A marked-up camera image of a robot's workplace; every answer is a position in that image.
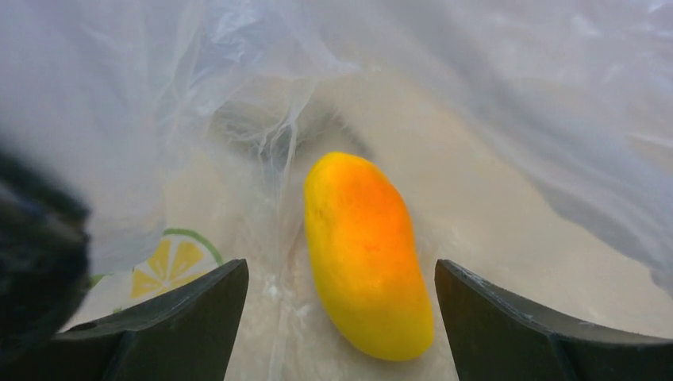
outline black object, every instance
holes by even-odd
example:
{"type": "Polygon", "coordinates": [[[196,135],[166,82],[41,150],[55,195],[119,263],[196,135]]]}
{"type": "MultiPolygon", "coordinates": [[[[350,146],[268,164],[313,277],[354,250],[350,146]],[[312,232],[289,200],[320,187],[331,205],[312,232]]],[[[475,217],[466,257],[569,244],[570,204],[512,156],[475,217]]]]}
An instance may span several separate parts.
{"type": "Polygon", "coordinates": [[[448,260],[435,287],[460,381],[673,380],[673,341],[581,321],[448,260]]]}
{"type": "Polygon", "coordinates": [[[233,260],[176,290],[57,334],[0,370],[2,381],[222,381],[248,266],[233,260]]]}
{"type": "Polygon", "coordinates": [[[88,290],[87,209],[0,152],[0,366],[48,340],[88,290]]]}

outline yellow lemon slice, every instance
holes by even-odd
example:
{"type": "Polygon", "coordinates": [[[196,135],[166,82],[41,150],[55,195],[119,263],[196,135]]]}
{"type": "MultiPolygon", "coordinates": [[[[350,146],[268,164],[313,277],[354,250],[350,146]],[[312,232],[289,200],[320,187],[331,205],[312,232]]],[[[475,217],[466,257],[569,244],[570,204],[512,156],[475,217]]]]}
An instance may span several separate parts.
{"type": "Polygon", "coordinates": [[[198,233],[167,229],[154,254],[131,273],[134,304],[181,287],[222,265],[217,250],[198,233]]]}
{"type": "Polygon", "coordinates": [[[433,312],[400,194],[373,163],[332,152],[306,177],[304,201],[313,278],[334,325],[370,356],[420,356],[433,312]]]}

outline lemon slice print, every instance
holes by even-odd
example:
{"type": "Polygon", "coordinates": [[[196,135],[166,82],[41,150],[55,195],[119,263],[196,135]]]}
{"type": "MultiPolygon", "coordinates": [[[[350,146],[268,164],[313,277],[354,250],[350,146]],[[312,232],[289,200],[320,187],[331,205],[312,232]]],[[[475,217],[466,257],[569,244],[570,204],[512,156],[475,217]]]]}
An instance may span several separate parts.
{"type": "Polygon", "coordinates": [[[131,273],[133,304],[181,287],[222,265],[204,237],[186,229],[167,229],[154,254],[131,273]]]}

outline yellow mango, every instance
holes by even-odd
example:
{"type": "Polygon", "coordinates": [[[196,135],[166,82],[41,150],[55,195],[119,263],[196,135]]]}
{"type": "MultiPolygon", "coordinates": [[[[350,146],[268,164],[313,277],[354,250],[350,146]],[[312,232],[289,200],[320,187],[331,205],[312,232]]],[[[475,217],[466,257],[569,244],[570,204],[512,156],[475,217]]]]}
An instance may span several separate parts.
{"type": "Polygon", "coordinates": [[[433,312],[402,197],[371,162],[323,156],[304,182],[305,230],[325,311],[360,351],[411,360],[433,342],[433,312]]]}

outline clear plastic bag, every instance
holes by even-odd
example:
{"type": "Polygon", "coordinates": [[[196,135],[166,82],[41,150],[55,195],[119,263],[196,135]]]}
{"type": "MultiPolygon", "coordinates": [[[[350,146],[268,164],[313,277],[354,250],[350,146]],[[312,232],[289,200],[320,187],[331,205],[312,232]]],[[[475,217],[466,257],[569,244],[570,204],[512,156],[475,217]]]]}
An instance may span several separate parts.
{"type": "MultiPolygon", "coordinates": [[[[406,198],[430,290],[449,258],[579,318],[673,337],[671,12],[10,0],[0,141],[92,207],[96,273],[144,261],[166,227],[248,259],[227,379],[453,372],[438,313],[433,348],[391,365],[355,352],[321,311],[301,184],[332,150],[374,160],[406,198]]],[[[75,320],[109,313],[100,305],[75,320]]]]}

